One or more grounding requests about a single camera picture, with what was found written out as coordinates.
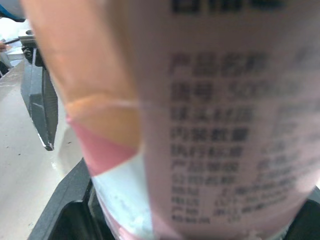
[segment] person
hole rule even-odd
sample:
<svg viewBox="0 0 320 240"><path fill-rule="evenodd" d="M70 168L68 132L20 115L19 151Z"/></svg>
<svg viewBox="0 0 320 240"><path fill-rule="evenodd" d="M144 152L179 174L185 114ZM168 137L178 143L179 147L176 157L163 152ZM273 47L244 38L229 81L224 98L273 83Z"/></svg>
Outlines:
<svg viewBox="0 0 320 240"><path fill-rule="evenodd" d="M7 49L7 45L5 45L3 42L0 42L0 52L3 52Z"/></svg>

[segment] cylindrical container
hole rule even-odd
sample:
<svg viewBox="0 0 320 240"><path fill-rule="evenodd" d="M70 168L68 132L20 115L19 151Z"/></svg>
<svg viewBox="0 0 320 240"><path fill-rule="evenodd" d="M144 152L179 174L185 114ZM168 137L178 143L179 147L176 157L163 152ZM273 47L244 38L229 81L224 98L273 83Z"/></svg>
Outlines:
<svg viewBox="0 0 320 240"><path fill-rule="evenodd" d="M320 171L320 2L23 0L124 240L277 240Z"/></svg>

